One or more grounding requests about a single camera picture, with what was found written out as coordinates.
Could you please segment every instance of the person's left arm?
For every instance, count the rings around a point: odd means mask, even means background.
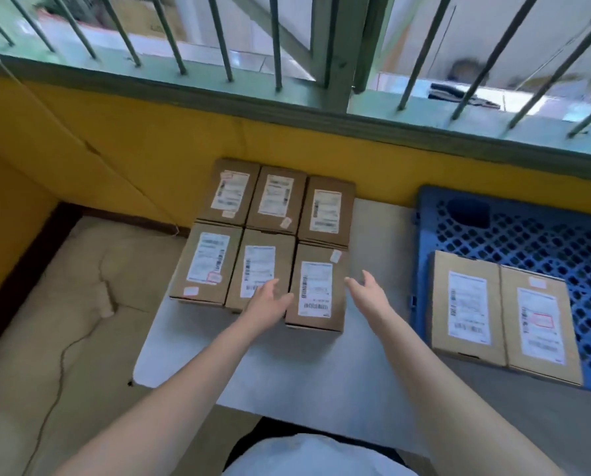
[[[293,300],[292,294],[275,299],[276,283],[274,279],[259,288],[230,327],[88,442],[56,474],[170,474],[253,340],[279,321]]]

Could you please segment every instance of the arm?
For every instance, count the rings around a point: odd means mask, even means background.
[[[259,288],[230,327],[81,448],[56,474],[170,474],[253,340],[279,321],[293,300],[293,294],[274,299],[277,281]]]
[[[564,473],[458,378],[388,304],[372,275],[347,278],[355,305],[381,340],[417,412],[436,471],[447,475]]]

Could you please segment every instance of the blue plastic crate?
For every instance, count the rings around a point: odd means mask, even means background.
[[[416,306],[412,326],[426,340],[429,255],[496,262],[567,281],[584,387],[591,390],[591,216],[423,186],[418,195]]]

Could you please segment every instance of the floor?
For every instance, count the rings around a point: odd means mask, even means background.
[[[100,320],[108,283],[116,313],[64,358],[64,389],[29,475],[46,475],[150,390],[132,385],[134,362],[185,240],[84,217],[0,339],[0,476],[19,476],[58,391],[59,358]],[[174,475],[219,475],[229,451],[258,416],[216,406]],[[403,454],[420,475],[435,474]]]

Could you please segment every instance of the person's left hand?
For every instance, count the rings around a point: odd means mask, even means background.
[[[287,307],[294,299],[291,293],[276,299],[274,290],[277,283],[277,279],[272,279],[257,288],[239,318],[254,331],[254,336],[259,336],[282,319]]]

